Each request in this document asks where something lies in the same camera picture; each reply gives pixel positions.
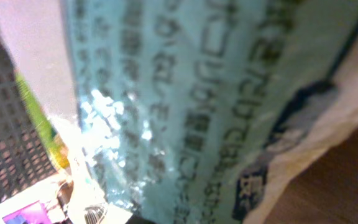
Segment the green snack pouch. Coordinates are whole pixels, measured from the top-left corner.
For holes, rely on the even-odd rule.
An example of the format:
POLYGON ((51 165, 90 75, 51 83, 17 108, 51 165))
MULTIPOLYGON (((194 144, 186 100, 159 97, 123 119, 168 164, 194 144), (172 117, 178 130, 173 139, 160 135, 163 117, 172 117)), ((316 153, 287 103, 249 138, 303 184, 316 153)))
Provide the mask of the green snack pouch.
POLYGON ((24 77, 14 72, 14 78, 26 112, 39 135, 41 143, 47 151, 48 158, 58 170, 69 168, 67 147, 62 138, 44 114, 42 107, 39 105, 24 77))

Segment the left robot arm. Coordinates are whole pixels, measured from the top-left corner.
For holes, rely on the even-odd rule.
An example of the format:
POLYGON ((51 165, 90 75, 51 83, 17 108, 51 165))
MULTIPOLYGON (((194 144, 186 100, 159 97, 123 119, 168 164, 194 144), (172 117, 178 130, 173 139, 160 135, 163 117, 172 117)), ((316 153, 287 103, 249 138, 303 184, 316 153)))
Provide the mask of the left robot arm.
POLYGON ((62 221, 65 215, 58 203, 57 192, 65 181, 65 177, 58 174, 52 175, 0 203, 0 224, 4 223, 5 216, 35 202, 40 202, 45 206, 47 216, 52 223, 62 221))

